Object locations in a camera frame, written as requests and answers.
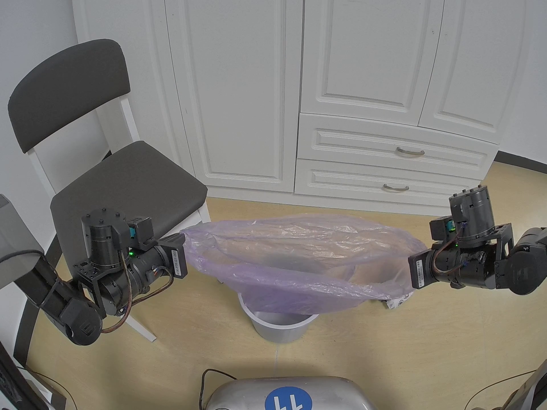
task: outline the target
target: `barcode label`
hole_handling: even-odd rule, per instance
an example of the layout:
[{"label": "barcode label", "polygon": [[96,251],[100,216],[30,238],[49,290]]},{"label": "barcode label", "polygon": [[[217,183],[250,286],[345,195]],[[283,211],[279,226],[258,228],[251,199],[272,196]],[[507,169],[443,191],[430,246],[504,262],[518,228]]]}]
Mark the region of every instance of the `barcode label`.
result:
[{"label": "barcode label", "polygon": [[176,276],[181,277],[182,276],[181,263],[178,261],[178,251],[173,249],[171,251],[171,255],[173,256],[174,273]]},{"label": "barcode label", "polygon": [[426,284],[426,282],[423,279],[422,260],[418,260],[416,262],[416,270],[418,271],[418,288],[421,289]]}]

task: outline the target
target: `white trash can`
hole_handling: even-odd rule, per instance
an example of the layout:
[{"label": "white trash can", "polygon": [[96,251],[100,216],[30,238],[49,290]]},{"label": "white trash can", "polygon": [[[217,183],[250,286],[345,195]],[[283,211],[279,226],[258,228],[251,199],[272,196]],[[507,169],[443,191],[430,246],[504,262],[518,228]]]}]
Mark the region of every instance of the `white trash can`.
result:
[{"label": "white trash can", "polygon": [[241,308],[250,317],[256,332],[273,343],[289,343],[301,338],[311,322],[318,317],[318,314],[251,311],[243,303],[241,294],[237,296],[240,300]]}]

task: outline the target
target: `drawer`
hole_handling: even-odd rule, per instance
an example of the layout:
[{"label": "drawer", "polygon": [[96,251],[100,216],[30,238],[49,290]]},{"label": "drawer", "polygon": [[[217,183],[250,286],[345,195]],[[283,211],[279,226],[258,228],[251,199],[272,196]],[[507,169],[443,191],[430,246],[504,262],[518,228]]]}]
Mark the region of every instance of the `drawer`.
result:
[{"label": "drawer", "polygon": [[498,146],[474,138],[374,120],[300,114],[298,158],[484,179]]},{"label": "drawer", "polygon": [[475,179],[398,168],[297,160],[294,192],[448,209],[449,196],[478,183]]}]

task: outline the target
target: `brown braided cable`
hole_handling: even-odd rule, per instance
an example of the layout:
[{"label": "brown braided cable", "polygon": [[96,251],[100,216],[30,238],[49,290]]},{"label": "brown braided cable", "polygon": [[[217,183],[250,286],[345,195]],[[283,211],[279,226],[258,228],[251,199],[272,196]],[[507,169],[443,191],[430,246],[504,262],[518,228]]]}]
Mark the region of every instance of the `brown braided cable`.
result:
[{"label": "brown braided cable", "polygon": [[152,296],[155,296],[155,295],[157,295],[158,293],[161,293],[162,291],[167,290],[167,289],[168,289],[169,287],[171,287],[171,285],[173,284],[174,276],[173,276],[173,274],[169,271],[169,269],[168,269],[167,267],[159,266],[159,267],[156,268],[156,270],[165,270],[165,271],[168,273],[168,275],[169,275],[169,282],[166,283],[164,286],[160,287],[158,290],[153,291],[153,292],[150,293],[149,295],[146,295],[146,296],[140,297],[139,299],[136,299],[136,300],[133,302],[133,305],[137,305],[139,302],[146,301],[147,299],[150,299]]},{"label": "brown braided cable", "polygon": [[125,310],[124,316],[119,320],[118,323],[110,326],[109,328],[105,328],[104,330],[101,330],[101,333],[103,334],[108,334],[109,332],[116,331],[121,325],[123,325],[125,321],[127,320],[127,318],[129,317],[129,313],[131,312],[131,307],[133,306],[133,299],[132,299],[133,291],[131,288],[131,280],[129,279],[129,270],[127,269],[127,263],[125,262],[125,257],[123,253],[120,253],[120,251],[118,251],[118,256],[121,256],[121,262],[124,264],[125,277],[127,278],[127,288],[129,291],[128,293],[129,298],[127,300],[127,309]]},{"label": "brown braided cable", "polygon": [[434,256],[433,256],[433,262],[432,262],[432,266],[433,266],[433,273],[436,273],[438,275],[447,275],[449,273],[452,273],[452,272],[455,272],[456,270],[458,269],[461,269],[464,265],[464,263],[461,263],[459,264],[458,266],[456,267],[453,267],[452,269],[448,269],[448,270],[441,270],[437,267],[437,264],[436,264],[436,261],[437,261],[437,257],[439,256],[439,254],[445,250],[449,245],[451,245],[452,243],[454,243],[456,240],[458,240],[458,237],[461,235],[461,233],[463,232],[463,229],[464,229],[465,225],[462,224],[462,226],[460,227],[460,230],[456,233],[456,236],[450,240],[448,243],[445,243],[441,249],[438,249]]}]

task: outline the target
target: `chair seat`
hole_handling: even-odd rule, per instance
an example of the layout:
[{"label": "chair seat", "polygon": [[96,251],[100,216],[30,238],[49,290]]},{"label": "chair seat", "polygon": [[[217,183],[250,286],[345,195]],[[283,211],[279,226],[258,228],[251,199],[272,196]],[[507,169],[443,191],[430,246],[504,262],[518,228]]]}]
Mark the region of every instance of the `chair seat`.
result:
[{"label": "chair seat", "polygon": [[87,259],[81,217],[109,207],[152,218],[160,238],[198,210],[207,187],[144,141],[110,155],[53,197],[51,214],[67,264]]}]

